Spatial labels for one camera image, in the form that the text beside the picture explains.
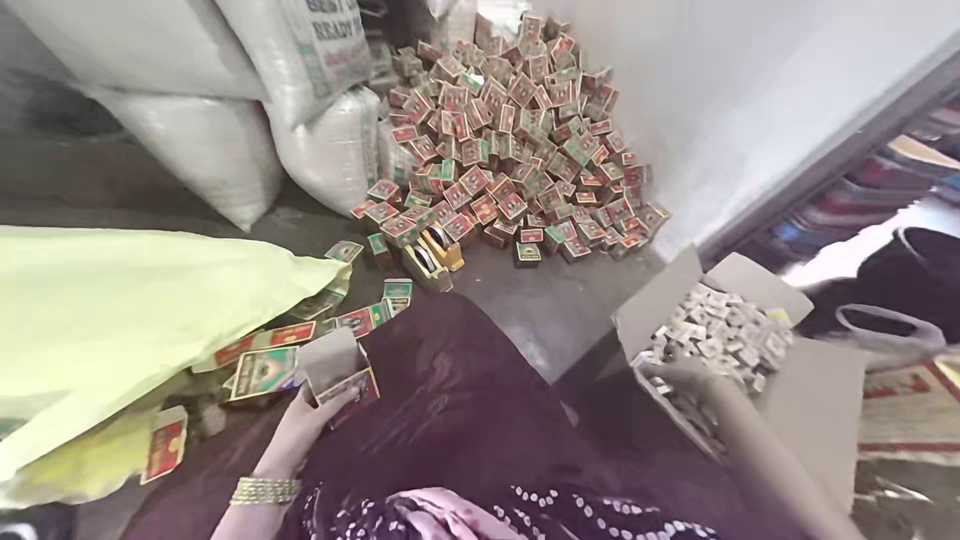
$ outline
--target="woman's hand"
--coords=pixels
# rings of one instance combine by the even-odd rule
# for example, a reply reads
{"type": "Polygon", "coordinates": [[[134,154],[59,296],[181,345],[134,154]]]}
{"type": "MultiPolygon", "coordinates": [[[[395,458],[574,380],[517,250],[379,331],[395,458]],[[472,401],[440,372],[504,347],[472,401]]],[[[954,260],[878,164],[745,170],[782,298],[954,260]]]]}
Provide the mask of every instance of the woman's hand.
{"type": "Polygon", "coordinates": [[[283,413],[276,426],[274,438],[253,469],[253,476],[262,479],[291,479],[300,470],[306,453],[324,430],[330,418],[344,405],[358,396],[358,390],[352,388],[314,408],[310,398],[310,385],[300,386],[300,393],[283,413]]]}

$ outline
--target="hand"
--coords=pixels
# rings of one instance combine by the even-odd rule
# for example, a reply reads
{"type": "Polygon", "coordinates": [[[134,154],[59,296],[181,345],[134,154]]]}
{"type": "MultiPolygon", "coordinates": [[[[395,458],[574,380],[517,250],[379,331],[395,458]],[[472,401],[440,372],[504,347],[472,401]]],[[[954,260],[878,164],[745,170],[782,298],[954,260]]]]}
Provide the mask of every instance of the hand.
{"type": "Polygon", "coordinates": [[[253,469],[253,476],[263,479],[291,479],[300,470],[306,453],[324,430],[330,418],[344,405],[359,395],[357,388],[351,388],[343,394],[314,408],[310,399],[310,385],[300,386],[300,393],[283,413],[276,426],[274,438],[253,469]]]}
{"type": "Polygon", "coordinates": [[[708,382],[718,377],[698,357],[690,356],[680,348],[668,347],[666,353],[672,356],[662,365],[643,362],[637,368],[644,377],[660,377],[664,382],[691,398],[699,398],[707,388],[708,382]]]}

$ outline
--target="pink fabric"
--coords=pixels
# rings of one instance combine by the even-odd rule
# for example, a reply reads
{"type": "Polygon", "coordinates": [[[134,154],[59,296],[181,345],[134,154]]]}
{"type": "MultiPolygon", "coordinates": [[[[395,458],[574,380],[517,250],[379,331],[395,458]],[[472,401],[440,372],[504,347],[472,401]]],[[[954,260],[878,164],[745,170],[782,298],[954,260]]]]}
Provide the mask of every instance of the pink fabric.
{"type": "Polygon", "coordinates": [[[489,512],[456,493],[442,487],[427,487],[401,491],[387,498],[387,503],[396,503],[398,499],[409,499],[423,511],[406,511],[404,516],[423,538],[447,540],[477,540],[478,533],[483,538],[502,538],[520,540],[520,534],[513,532],[505,524],[494,518],[489,512]],[[446,523],[446,528],[437,522],[446,523]],[[453,536],[446,533],[449,529],[453,536]]]}

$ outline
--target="woven polypropylene sack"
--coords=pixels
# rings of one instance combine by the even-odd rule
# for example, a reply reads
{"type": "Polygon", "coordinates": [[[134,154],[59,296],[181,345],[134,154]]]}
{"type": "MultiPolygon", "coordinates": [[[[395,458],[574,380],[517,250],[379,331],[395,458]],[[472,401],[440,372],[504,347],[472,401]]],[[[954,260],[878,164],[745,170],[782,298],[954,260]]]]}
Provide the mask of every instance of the woven polypropylene sack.
{"type": "Polygon", "coordinates": [[[379,100],[358,86],[316,119],[285,131],[271,117],[280,160],[294,182],[344,216],[376,181],[379,100]]]}
{"type": "Polygon", "coordinates": [[[274,129],[293,129],[369,79],[370,48],[356,2],[216,0],[267,90],[274,129]]]}
{"type": "Polygon", "coordinates": [[[283,168],[256,102],[102,88],[87,94],[240,229],[248,232],[274,203],[283,168]]]}
{"type": "Polygon", "coordinates": [[[85,85],[263,97],[243,46],[211,0],[7,0],[85,85]]]}

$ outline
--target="bracelet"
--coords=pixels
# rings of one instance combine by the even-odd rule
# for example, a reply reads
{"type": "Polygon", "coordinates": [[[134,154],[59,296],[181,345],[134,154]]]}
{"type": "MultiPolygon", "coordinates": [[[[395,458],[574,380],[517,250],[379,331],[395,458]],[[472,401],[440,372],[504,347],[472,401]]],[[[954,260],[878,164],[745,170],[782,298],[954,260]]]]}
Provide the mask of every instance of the bracelet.
{"type": "Polygon", "coordinates": [[[252,479],[243,477],[237,481],[230,504],[283,504],[289,503],[300,491],[299,480],[252,479]]]}

